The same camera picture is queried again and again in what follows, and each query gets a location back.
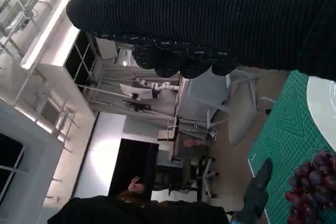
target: black jacket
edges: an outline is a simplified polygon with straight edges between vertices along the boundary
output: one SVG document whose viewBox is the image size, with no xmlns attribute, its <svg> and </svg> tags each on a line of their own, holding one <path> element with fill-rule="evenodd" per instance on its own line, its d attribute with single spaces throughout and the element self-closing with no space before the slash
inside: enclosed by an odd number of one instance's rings
<svg viewBox="0 0 336 224">
<path fill-rule="evenodd" d="M 144 206 L 97 196 L 70 200 L 48 224 L 229 224 L 221 207 L 201 202 Z"/>
<path fill-rule="evenodd" d="M 192 54 L 216 68 L 298 69 L 336 80 L 336 0 L 72 0 L 67 14 L 101 38 L 218 51 Z"/>
</svg>

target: table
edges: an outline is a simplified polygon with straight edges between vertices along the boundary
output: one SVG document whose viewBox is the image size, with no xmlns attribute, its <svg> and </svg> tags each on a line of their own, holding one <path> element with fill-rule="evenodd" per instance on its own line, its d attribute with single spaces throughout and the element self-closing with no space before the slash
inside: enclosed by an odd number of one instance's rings
<svg viewBox="0 0 336 224">
<path fill-rule="evenodd" d="M 258 139 L 248 154 L 253 173 L 261 168 L 267 157 L 274 164 L 267 190 L 266 212 L 271 224 L 287 223 L 289 203 L 285 192 L 292 171 L 310 161 L 320 149 L 332 150 L 317 129 L 307 106 L 308 76 L 293 71 L 285 83 Z M 336 211 L 321 214 L 323 223 L 332 224 Z"/>
</svg>

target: office chair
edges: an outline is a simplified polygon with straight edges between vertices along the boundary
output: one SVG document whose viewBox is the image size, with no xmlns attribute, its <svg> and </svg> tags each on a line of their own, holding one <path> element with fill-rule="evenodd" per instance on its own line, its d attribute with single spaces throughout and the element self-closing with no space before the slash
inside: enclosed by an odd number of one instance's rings
<svg viewBox="0 0 336 224">
<path fill-rule="evenodd" d="M 202 190 L 206 195 L 215 198 L 212 192 L 210 181 L 218 177 L 219 173 L 210 172 L 211 163 L 215 162 L 214 158 L 209 158 L 206 165 L 202 157 L 197 165 L 192 165 L 190 159 L 183 161 L 183 167 L 156 166 L 155 181 L 153 190 L 178 191 L 188 194 L 191 191 L 197 192 L 197 201 L 202 201 Z"/>
</svg>

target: white chair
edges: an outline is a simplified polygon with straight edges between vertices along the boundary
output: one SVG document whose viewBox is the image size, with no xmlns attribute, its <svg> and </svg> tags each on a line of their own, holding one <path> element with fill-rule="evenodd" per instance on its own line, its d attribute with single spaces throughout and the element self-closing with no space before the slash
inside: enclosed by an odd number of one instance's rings
<svg viewBox="0 0 336 224">
<path fill-rule="evenodd" d="M 246 134 L 252 127 L 256 116 L 258 115 L 258 104 L 261 100 L 269 101 L 272 104 L 274 100 L 267 97 L 256 98 L 256 81 L 262 77 L 274 73 L 267 71 L 264 75 L 257 76 L 255 74 L 242 70 L 235 70 L 235 73 L 240 75 L 240 79 L 231 81 L 230 76 L 227 78 L 228 85 L 235 85 L 234 95 L 228 100 L 228 108 L 223 110 L 227 112 L 227 118 L 215 123 L 211 123 L 209 113 L 207 113 L 207 128 L 211 129 L 228 121 L 229 142 L 233 146 L 237 146 L 244 139 Z"/>
</svg>

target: gray floor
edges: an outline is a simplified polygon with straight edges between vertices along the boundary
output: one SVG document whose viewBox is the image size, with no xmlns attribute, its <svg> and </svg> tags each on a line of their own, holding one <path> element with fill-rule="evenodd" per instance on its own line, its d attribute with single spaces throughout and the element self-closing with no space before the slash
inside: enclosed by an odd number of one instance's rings
<svg viewBox="0 0 336 224">
<path fill-rule="evenodd" d="M 288 77 L 288 72 L 278 72 L 260 79 L 257 82 L 257 96 L 267 96 L 276 99 L 281 92 L 283 83 Z M 215 120 L 225 117 L 225 113 L 218 113 Z M 255 140 L 262 128 L 265 114 L 258 115 L 255 124 L 247 134 L 249 140 Z M 243 142 L 238 147 L 232 147 L 228 142 L 227 123 L 218 127 L 217 140 L 210 146 L 210 155 L 216 158 L 214 168 L 219 172 L 219 178 L 213 181 L 213 188 L 218 194 L 216 199 L 206 199 L 211 205 L 222 206 L 226 211 L 239 210 L 243 206 L 243 195 L 252 178 L 247 162 L 247 154 L 252 146 L 250 142 Z M 267 223 L 264 217 L 260 223 Z"/>
</svg>

